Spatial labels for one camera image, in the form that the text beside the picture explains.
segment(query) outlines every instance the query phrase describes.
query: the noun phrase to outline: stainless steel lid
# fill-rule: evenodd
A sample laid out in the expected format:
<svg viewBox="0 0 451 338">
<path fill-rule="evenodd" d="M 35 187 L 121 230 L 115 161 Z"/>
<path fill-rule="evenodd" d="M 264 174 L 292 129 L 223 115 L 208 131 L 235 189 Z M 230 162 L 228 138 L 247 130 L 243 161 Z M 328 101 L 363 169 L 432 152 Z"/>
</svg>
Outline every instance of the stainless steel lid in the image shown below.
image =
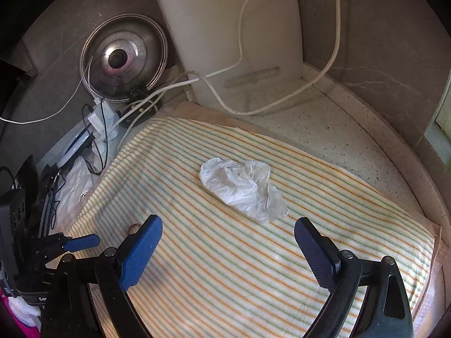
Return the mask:
<svg viewBox="0 0 451 338">
<path fill-rule="evenodd" d="M 89 69 L 91 89 L 87 82 Z M 80 57 L 80 76 L 88 91 L 113 102 L 127 101 L 134 88 L 150 90 L 168 59 L 163 29 L 145 15 L 121 14 L 104 21 L 87 39 Z"/>
</svg>

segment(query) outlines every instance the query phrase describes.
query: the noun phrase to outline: pink cloth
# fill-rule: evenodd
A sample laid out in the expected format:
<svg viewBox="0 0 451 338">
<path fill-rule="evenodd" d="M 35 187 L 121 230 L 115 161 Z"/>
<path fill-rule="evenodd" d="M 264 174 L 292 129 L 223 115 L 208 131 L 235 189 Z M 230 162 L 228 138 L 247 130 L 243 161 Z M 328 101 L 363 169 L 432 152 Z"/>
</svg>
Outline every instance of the pink cloth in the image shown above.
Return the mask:
<svg viewBox="0 0 451 338">
<path fill-rule="evenodd" d="M 8 305 L 8 298 L 5 296 L 3 291 L 1 291 L 0 298 L 1 298 L 1 302 L 3 303 L 3 305 L 6 306 L 6 309 L 8 309 L 8 312 L 13 317 L 14 322 L 20 328 L 20 330 L 22 330 L 22 332 L 25 334 L 25 336 L 28 338 L 39 338 L 39 330 L 36 327 L 33 327 L 33 328 L 27 327 L 25 324 L 21 323 L 20 320 L 15 317 L 15 315 L 12 313 L 12 311 L 10 309 L 10 306 Z"/>
</svg>

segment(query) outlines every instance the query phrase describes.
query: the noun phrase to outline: striped towel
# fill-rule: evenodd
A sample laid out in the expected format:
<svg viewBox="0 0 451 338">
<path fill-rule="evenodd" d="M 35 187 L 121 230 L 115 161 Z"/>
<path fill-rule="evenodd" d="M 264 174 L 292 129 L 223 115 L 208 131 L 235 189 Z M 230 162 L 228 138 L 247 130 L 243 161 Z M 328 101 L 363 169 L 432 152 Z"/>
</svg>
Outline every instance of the striped towel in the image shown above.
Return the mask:
<svg viewBox="0 0 451 338">
<path fill-rule="evenodd" d="M 203 162 L 260 160 L 283 193 L 288 216 L 260 225 L 202 187 Z M 98 255 L 149 214 L 163 237 L 129 297 L 154 337 L 299 337 L 328 297 L 294 237 L 308 217 L 339 249 L 379 261 L 393 256 L 413 309 L 430 271 L 434 237 L 407 212 L 347 171 L 284 142 L 238 128 L 156 118 L 119 153 L 69 234 L 92 232 Z M 95 304 L 116 336 L 98 289 Z M 341 330 L 348 337 L 364 288 Z"/>
</svg>

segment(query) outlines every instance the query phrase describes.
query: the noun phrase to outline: bolt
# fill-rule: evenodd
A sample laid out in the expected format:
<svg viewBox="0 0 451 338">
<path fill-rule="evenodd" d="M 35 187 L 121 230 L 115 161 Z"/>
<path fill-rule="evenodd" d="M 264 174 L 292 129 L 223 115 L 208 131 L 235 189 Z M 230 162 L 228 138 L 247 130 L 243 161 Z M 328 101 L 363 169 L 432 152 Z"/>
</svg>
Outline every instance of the bolt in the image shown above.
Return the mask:
<svg viewBox="0 0 451 338">
<path fill-rule="evenodd" d="M 352 254 L 352 252 L 350 252 L 349 250 L 342 250 L 341 256 L 345 259 L 352 259 L 354 257 L 354 254 Z"/>
<path fill-rule="evenodd" d="M 74 256 L 70 253 L 68 254 L 64 254 L 63 257 L 61 258 L 61 260 L 63 262 L 69 262 Z"/>
<path fill-rule="evenodd" d="M 395 264 L 395 260 L 392 257 L 385 257 L 385 263 L 388 263 L 389 265 Z"/>
<path fill-rule="evenodd" d="M 114 254 L 116 254 L 116 248 L 110 246 L 103 251 L 103 254 L 107 257 L 112 257 Z"/>
</svg>

